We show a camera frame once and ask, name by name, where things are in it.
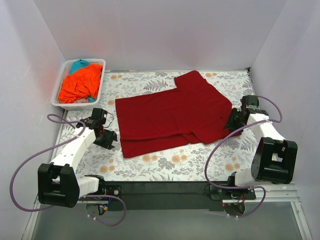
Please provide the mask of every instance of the laundry basket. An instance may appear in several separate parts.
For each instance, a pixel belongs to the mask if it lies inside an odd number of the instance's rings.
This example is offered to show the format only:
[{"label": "laundry basket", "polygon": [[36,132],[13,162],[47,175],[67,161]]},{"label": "laundry basket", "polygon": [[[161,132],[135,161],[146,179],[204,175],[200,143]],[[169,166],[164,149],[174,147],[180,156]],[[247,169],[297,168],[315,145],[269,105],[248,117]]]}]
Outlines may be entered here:
[{"label": "laundry basket", "polygon": [[100,81],[100,86],[99,86],[99,92],[98,96],[96,98],[96,101],[94,102],[88,102],[88,103],[60,103],[58,96],[61,90],[62,83],[64,82],[64,79],[66,76],[69,74],[70,68],[72,64],[75,61],[78,61],[79,59],[75,60],[69,60],[66,61],[59,72],[57,81],[55,83],[53,92],[52,92],[52,97],[51,97],[51,103],[53,106],[59,106],[62,107],[66,110],[91,110],[93,108],[98,107],[99,100],[100,100],[100,95],[101,95],[101,90],[102,90],[102,83],[104,81],[104,75],[105,75],[105,68],[106,68],[106,61],[103,59],[96,59],[96,58],[90,58],[90,59],[84,59],[81,58],[82,60],[88,61],[90,64],[99,64],[102,65],[102,72],[101,72],[101,81]]}]

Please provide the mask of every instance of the orange shirt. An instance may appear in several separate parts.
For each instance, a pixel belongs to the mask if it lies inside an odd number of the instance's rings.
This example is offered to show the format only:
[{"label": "orange shirt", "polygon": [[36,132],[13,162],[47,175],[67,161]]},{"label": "orange shirt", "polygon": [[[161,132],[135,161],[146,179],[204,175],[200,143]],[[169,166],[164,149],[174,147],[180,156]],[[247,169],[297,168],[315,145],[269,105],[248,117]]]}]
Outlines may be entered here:
[{"label": "orange shirt", "polygon": [[60,103],[71,104],[88,97],[97,98],[102,68],[102,65],[90,64],[66,76],[58,96]]}]

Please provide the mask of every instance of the floral mat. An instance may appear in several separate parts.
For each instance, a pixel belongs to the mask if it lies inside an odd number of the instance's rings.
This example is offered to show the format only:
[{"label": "floral mat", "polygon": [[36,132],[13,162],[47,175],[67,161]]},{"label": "floral mat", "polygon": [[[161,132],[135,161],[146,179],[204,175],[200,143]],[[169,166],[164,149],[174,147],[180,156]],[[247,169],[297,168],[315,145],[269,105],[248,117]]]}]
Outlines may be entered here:
[{"label": "floral mat", "polygon": [[[99,108],[114,115],[109,130],[115,131],[120,139],[115,99],[152,94],[176,87],[174,77],[185,72],[106,72],[104,74]],[[220,93],[226,96],[233,107],[238,108],[244,95],[254,94],[246,71],[201,72],[201,75]],[[66,119],[80,120],[91,115],[91,110],[69,111]],[[112,117],[107,117],[108,126]],[[59,142],[70,139],[73,129],[63,127]],[[78,177],[95,174],[106,181],[204,181],[206,160],[217,144],[188,144],[163,151],[157,151],[133,158],[124,158],[120,141],[115,148],[106,150],[92,144],[80,161]],[[208,167],[212,180],[225,181],[234,171],[251,166],[257,141],[250,129],[227,140],[214,154]]]}]

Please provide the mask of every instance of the gray floor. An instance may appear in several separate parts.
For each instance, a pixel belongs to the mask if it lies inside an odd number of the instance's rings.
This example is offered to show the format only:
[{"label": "gray floor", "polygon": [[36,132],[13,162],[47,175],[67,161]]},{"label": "gray floor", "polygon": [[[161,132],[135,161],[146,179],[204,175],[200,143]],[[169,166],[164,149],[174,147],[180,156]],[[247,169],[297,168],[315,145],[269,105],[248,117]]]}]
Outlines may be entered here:
[{"label": "gray floor", "polygon": [[[256,203],[247,203],[246,212]],[[85,213],[85,204],[76,206]],[[103,219],[116,222],[122,212],[107,212]],[[206,210],[128,211],[117,227],[87,218],[74,208],[52,207],[39,213],[33,240],[300,240],[290,202],[265,202],[254,214],[234,219]]]}]

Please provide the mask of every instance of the black bracket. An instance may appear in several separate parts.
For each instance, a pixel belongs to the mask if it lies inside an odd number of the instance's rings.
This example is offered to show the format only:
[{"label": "black bracket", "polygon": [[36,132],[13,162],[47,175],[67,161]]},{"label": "black bracket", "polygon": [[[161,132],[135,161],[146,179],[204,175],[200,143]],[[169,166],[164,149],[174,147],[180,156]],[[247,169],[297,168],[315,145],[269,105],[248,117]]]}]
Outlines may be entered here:
[{"label": "black bracket", "polygon": [[[113,141],[118,141],[117,134],[114,131],[104,129],[104,124],[106,123],[106,116],[108,112],[102,108],[94,108],[90,117],[81,119],[85,125],[94,130],[95,141],[94,144],[103,147],[105,149],[111,150],[114,148],[112,145]],[[77,128],[82,127],[82,124],[78,123]]]},{"label": "black bracket", "polygon": [[56,166],[42,163],[38,168],[38,197],[42,204],[73,208],[80,189],[74,169],[68,164]]},{"label": "black bracket", "polygon": [[241,110],[238,110],[237,108],[232,109],[224,128],[233,132],[245,126],[250,114],[264,114],[268,116],[268,113],[265,110],[260,109],[258,97],[254,95],[246,95],[242,97]]},{"label": "black bracket", "polygon": [[[251,164],[251,175],[258,182],[289,184],[294,176],[298,145],[294,141],[262,137]],[[277,154],[282,161],[272,160]]]}]

